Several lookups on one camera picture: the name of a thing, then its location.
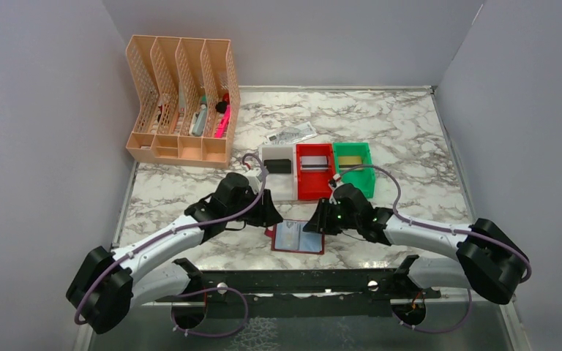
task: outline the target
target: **perforated divider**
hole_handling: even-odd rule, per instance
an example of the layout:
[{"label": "perforated divider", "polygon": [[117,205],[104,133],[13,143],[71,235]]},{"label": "perforated divider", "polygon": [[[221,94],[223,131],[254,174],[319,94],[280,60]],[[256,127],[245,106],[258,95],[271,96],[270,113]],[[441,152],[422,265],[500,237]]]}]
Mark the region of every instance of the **perforated divider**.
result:
[{"label": "perforated divider", "polygon": [[180,40],[176,50],[176,63],[178,67],[178,74],[180,77],[180,84],[182,89],[182,96],[184,97],[185,111],[184,120],[182,121],[179,130],[180,135],[188,135],[192,115],[199,110],[199,90],[195,79],[193,77],[193,68],[189,64],[187,57],[187,42],[185,39]]},{"label": "perforated divider", "polygon": [[[139,162],[226,168],[240,109],[231,42],[226,39],[133,36],[126,50],[141,103],[127,149]],[[214,137],[223,117],[216,105],[229,93],[231,118]],[[184,117],[180,118],[180,95]],[[189,135],[192,116],[206,97],[203,136]],[[157,120],[159,102],[162,112]]]},{"label": "perforated divider", "polygon": [[139,96],[139,115],[133,132],[147,133],[158,104],[159,92],[155,82],[154,69],[150,62],[150,50],[155,37],[132,36],[126,48],[126,57],[132,79]]},{"label": "perforated divider", "polygon": [[162,101],[162,113],[158,121],[157,134],[169,134],[172,122],[177,123],[176,119],[179,116],[176,113],[179,79],[174,60],[179,41],[179,38],[159,37],[151,47],[151,63]]},{"label": "perforated divider", "polygon": [[203,136],[211,137],[214,128],[216,128],[217,120],[217,103],[219,102],[219,93],[217,90],[217,82],[214,79],[214,70],[210,59],[210,52],[208,49],[208,40],[203,43],[201,48],[201,71],[203,73],[203,87],[206,90],[206,101],[208,103],[208,115],[206,120],[206,127],[203,128]]}]

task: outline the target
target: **purple cable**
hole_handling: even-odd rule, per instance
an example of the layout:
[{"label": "purple cable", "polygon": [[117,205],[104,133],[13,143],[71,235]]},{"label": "purple cable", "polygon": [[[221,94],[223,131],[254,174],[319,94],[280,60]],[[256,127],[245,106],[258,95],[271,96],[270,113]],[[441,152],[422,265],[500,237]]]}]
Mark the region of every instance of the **purple cable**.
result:
[{"label": "purple cable", "polygon": [[175,325],[175,328],[173,329],[173,331],[184,332],[185,336],[188,336],[188,334],[192,334],[192,335],[196,335],[196,336],[203,336],[203,337],[206,337],[206,338],[225,338],[226,336],[231,336],[231,335],[241,331],[242,328],[244,328],[244,326],[247,325],[247,322],[249,320],[249,303],[247,302],[247,298],[244,297],[242,292],[239,292],[238,290],[236,290],[232,287],[209,287],[208,289],[203,289],[203,290],[198,290],[198,291],[195,291],[195,292],[189,292],[187,294],[177,295],[177,297],[178,298],[189,298],[189,297],[194,296],[194,295],[199,295],[199,294],[204,294],[204,293],[207,293],[207,292],[209,293],[211,291],[219,291],[219,290],[227,290],[227,291],[231,291],[232,293],[238,294],[238,296],[240,296],[240,299],[242,299],[242,303],[244,303],[244,317],[242,318],[242,321],[240,322],[238,327],[236,327],[236,329],[234,329],[232,331],[228,331],[226,333],[218,333],[218,334],[200,333],[198,331],[191,331],[190,329],[182,329],[182,328],[180,328],[180,326],[176,322],[176,316],[173,314],[173,312],[171,312],[171,320],[173,321],[173,324]]},{"label": "purple cable", "polygon": [[[190,228],[194,228],[194,227],[207,227],[209,225],[213,225],[213,224],[218,224],[218,223],[223,223],[223,222],[229,222],[232,221],[240,216],[242,216],[243,214],[247,213],[248,211],[251,210],[251,208],[255,207],[255,205],[261,200],[262,196],[263,196],[263,191],[265,189],[266,186],[266,176],[268,175],[268,171],[266,171],[266,168],[263,166],[263,163],[261,161],[261,159],[255,155],[255,154],[251,154],[251,153],[247,153],[244,154],[242,156],[242,164],[244,165],[244,160],[247,157],[252,157],[254,158],[260,165],[260,168],[262,170],[262,184],[261,184],[261,188],[260,191],[258,193],[258,195],[255,197],[255,199],[253,200],[253,202],[248,205],[246,208],[244,208],[242,211],[237,212],[235,214],[232,214],[231,216],[227,216],[227,217],[223,217],[223,218],[219,218],[219,219],[213,219],[211,221],[207,221],[207,222],[201,222],[201,223],[191,223],[191,224],[186,224],[183,225],[181,227],[177,227],[175,229],[172,230],[167,230],[166,232],[158,235],[157,237],[151,239],[150,241],[147,241],[143,244],[141,244],[141,246],[133,249],[131,252],[132,254],[137,254],[140,251],[144,250],[146,247],[152,245],[153,243],[157,242],[158,240],[164,239],[165,237],[167,237],[168,235],[171,235],[175,232],[181,231],[181,230],[186,230],[186,229],[190,229]],[[91,286],[89,287],[89,289],[85,292],[85,295],[83,296],[83,298],[80,300],[80,303],[78,304],[78,307],[76,308],[76,312],[74,313],[74,323],[78,324],[78,325],[83,325],[86,324],[87,321],[86,320],[81,320],[80,319],[80,314],[83,312],[83,307],[85,306],[85,303],[87,303],[87,300],[89,300],[89,297],[91,296],[91,294],[94,292],[94,290],[96,290],[96,288],[98,287],[98,285],[100,285],[100,282],[118,265],[122,264],[125,260],[128,260],[130,257],[126,254],[123,257],[120,257],[119,259],[117,259],[113,264],[111,264],[107,269],[105,269],[99,276],[98,278],[94,281],[93,284],[91,284]]]},{"label": "purple cable", "polygon": [[[358,166],[348,168],[347,170],[341,172],[340,177],[342,177],[343,175],[345,175],[346,173],[348,173],[350,171],[353,171],[353,170],[356,170],[356,169],[359,169],[359,168],[373,168],[375,170],[379,170],[382,173],[386,174],[386,176],[389,177],[393,181],[393,183],[395,183],[395,186],[397,187],[397,196],[395,197],[395,201],[393,201],[393,206],[392,206],[393,207],[392,208],[393,213],[401,221],[406,222],[406,223],[411,223],[411,221],[408,218],[405,218],[404,216],[402,216],[400,214],[400,212],[397,210],[397,203],[400,201],[400,198],[402,197],[402,187],[400,186],[400,183],[397,182],[397,179],[395,179],[395,177],[391,173],[384,170],[382,167],[375,166],[375,165],[358,165]],[[423,223],[423,222],[416,221],[416,220],[412,221],[412,225],[417,225],[419,227],[423,227],[423,228],[427,228],[427,229],[431,229],[431,230],[437,230],[438,232],[442,232],[442,233],[451,233],[452,232],[452,230],[450,228],[439,227],[437,225],[427,224],[427,223]],[[455,234],[468,235],[468,236],[472,236],[474,238],[481,239],[483,241],[487,241],[487,242],[489,242],[493,245],[499,246],[500,248],[510,252],[514,256],[518,257],[525,264],[526,274],[520,280],[520,282],[524,283],[524,282],[528,281],[529,278],[531,277],[531,263],[529,262],[529,260],[527,260],[527,257],[523,256],[520,252],[518,252],[516,249],[512,248],[511,246],[503,244],[500,241],[497,241],[497,240],[495,240],[493,238],[490,238],[490,237],[487,237],[485,235],[472,232],[470,230],[455,229],[454,233]]]},{"label": "purple cable", "polygon": [[462,317],[462,319],[456,323],[455,325],[449,327],[449,328],[445,328],[445,329],[440,329],[440,330],[432,330],[432,329],[423,329],[420,327],[417,327],[415,325],[410,325],[407,324],[406,322],[403,322],[398,316],[397,314],[393,313],[393,315],[395,316],[395,318],[397,318],[397,320],[400,321],[400,324],[405,326],[408,329],[412,329],[413,331],[418,331],[420,333],[426,333],[426,334],[443,334],[443,333],[449,333],[452,331],[457,330],[459,327],[463,326],[464,323],[466,323],[466,320],[468,319],[468,316],[471,315],[471,310],[473,309],[473,298],[471,297],[471,291],[470,290],[466,290],[468,291],[468,308],[466,309],[466,314],[464,314],[464,317]]}]

